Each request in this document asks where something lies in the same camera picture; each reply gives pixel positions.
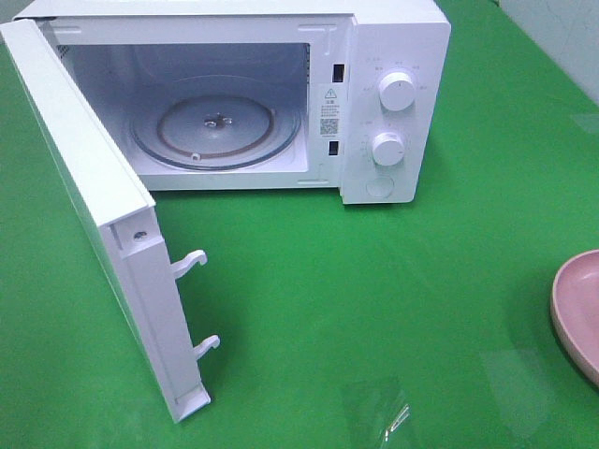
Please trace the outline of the pink round plate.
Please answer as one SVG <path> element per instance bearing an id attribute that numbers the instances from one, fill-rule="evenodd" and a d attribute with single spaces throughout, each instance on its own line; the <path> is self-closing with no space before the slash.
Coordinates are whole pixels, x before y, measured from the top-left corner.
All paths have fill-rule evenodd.
<path id="1" fill-rule="evenodd" d="M 557 271 L 550 315 L 575 365 L 598 385 L 598 250 L 577 254 Z"/>

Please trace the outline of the white warning label sticker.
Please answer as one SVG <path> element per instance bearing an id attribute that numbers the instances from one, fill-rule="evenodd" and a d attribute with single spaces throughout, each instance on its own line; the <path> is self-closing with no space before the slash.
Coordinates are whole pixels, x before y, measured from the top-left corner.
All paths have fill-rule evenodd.
<path id="1" fill-rule="evenodd" d="M 341 129 L 342 121 L 342 93 L 341 89 L 332 84 L 318 86 L 318 112 L 317 124 L 321 137 L 337 136 Z"/>

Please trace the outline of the white microwave door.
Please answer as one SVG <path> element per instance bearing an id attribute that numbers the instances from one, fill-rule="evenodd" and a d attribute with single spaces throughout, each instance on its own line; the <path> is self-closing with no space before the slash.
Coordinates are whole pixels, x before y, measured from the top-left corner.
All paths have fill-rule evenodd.
<path id="1" fill-rule="evenodd" d="M 207 255 L 172 262 L 155 202 L 100 122 L 38 25 L 1 27 L 11 60 L 71 202 L 127 323 L 153 370 L 174 422 L 210 403 L 199 359 L 220 344 L 193 344 L 176 284 Z"/>

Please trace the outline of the round door release button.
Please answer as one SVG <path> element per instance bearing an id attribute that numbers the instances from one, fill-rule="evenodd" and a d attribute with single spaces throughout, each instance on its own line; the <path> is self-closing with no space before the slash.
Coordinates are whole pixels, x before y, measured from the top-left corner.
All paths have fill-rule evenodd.
<path id="1" fill-rule="evenodd" d="M 366 182 L 367 193 L 374 198 L 389 197 L 394 190 L 394 180 L 388 176 L 380 176 Z"/>

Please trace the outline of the white timer knob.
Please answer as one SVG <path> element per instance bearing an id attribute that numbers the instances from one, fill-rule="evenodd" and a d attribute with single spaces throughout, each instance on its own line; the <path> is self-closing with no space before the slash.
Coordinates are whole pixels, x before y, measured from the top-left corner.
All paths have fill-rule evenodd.
<path id="1" fill-rule="evenodd" d="M 393 133 L 381 133 L 373 139 L 373 161 L 381 167 L 400 163 L 405 155 L 402 139 Z"/>

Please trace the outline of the upper white power knob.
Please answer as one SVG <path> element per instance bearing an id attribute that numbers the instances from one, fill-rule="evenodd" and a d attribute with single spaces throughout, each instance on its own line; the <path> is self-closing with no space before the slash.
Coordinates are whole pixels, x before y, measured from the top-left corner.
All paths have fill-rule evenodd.
<path id="1" fill-rule="evenodd" d="M 404 71 L 386 74 L 378 84 L 379 100 L 390 111 L 402 111 L 416 99 L 416 86 L 412 76 Z"/>

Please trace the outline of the white microwave oven body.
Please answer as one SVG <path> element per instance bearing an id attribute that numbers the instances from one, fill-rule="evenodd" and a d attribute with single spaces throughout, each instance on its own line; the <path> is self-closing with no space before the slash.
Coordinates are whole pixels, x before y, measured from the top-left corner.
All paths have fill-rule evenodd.
<path id="1" fill-rule="evenodd" d="M 35 1 L 12 21 L 32 20 L 150 191 L 332 188 L 346 204 L 404 203 L 416 192 L 451 26 L 432 1 Z M 404 71 L 415 102 L 385 109 L 379 81 Z M 131 132 L 137 92 L 203 76 L 307 85 L 291 144 L 261 163 L 196 171 L 146 153 Z M 337 136 L 321 137 L 318 86 L 341 89 Z M 398 135 L 405 155 L 373 161 L 373 139 Z M 366 182 L 394 180 L 389 197 Z"/>

